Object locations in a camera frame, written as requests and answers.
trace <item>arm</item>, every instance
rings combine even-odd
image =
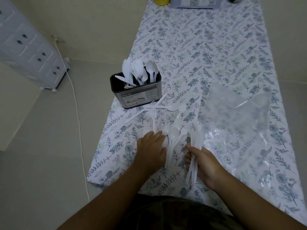
[[[58,230],[115,228],[141,186],[164,165],[166,148],[161,149],[164,139],[161,131],[155,135],[152,131],[140,138],[132,166]]]
[[[244,227],[252,230],[307,229],[306,226],[283,213],[229,174],[210,151],[205,148],[198,150],[190,145],[186,148],[189,150],[187,158],[190,158],[191,152],[197,158],[199,165],[197,175],[208,188],[221,197]]]

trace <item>tiled floor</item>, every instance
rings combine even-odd
[[[121,65],[73,60],[71,67],[87,173],[114,97],[109,77]],[[307,85],[280,82],[280,87],[307,197]],[[8,149],[0,153],[0,184],[0,229],[55,229],[87,203],[68,77],[58,93],[41,93]],[[100,193],[91,185],[88,189],[91,199]]]

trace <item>person's left hand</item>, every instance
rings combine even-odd
[[[162,131],[154,134],[153,131],[139,138],[137,152],[132,163],[138,171],[151,176],[165,164],[167,148],[162,148],[165,135]]]

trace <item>floral tablecloth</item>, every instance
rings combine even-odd
[[[254,160],[268,163],[269,170],[253,168],[255,175],[265,174],[270,183],[264,187],[265,193],[261,189],[256,192],[298,221],[307,223],[259,0],[244,0],[239,4],[223,0],[217,10],[158,7],[149,0],[130,56],[133,59],[141,57],[143,62],[156,61],[162,75],[163,93],[168,93],[161,104],[185,103],[187,111],[181,115],[184,123],[196,124],[213,81],[247,99],[270,91],[268,148],[259,149],[254,156]],[[124,121],[136,112],[141,114],[125,124]],[[136,140],[143,136],[145,113],[142,107],[125,110],[114,99],[87,176],[89,182],[110,185],[131,165]],[[157,130],[176,116],[176,112],[157,109]],[[144,184],[140,193],[184,197],[229,213],[222,200],[203,184],[194,188],[185,184],[186,142],[189,137],[182,138],[175,147],[171,168],[161,168]]]

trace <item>power cord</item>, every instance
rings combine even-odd
[[[59,52],[59,48],[57,47],[57,38],[54,39],[54,45],[56,46],[56,49],[58,50]],[[80,120],[79,120],[79,115],[78,115],[78,105],[77,105],[77,99],[76,99],[76,95],[75,95],[75,89],[74,89],[74,86],[71,82],[71,79],[68,75],[68,72],[67,72],[67,69],[66,69],[66,66],[65,66],[65,63],[63,61],[63,58],[62,58],[62,55],[61,53],[59,52],[59,55],[62,59],[62,62],[63,62],[63,65],[64,65],[64,68],[66,70],[66,73],[67,73],[67,77],[71,83],[71,87],[72,87],[72,91],[73,91],[73,94],[74,94],[74,97],[75,97],[75,103],[76,103],[76,110],[77,110],[77,118],[78,118],[78,124],[79,124],[79,139],[80,139],[80,147],[81,147],[81,158],[82,158],[82,166],[83,166],[83,173],[84,173],[84,179],[85,179],[85,188],[86,188],[86,193],[87,193],[87,198],[88,198],[88,202],[90,202],[90,196],[88,194],[88,189],[87,189],[87,181],[86,181],[86,174],[85,174],[85,168],[84,168],[84,161],[83,161],[83,153],[82,153],[82,142],[81,142],[81,128],[80,128]]]

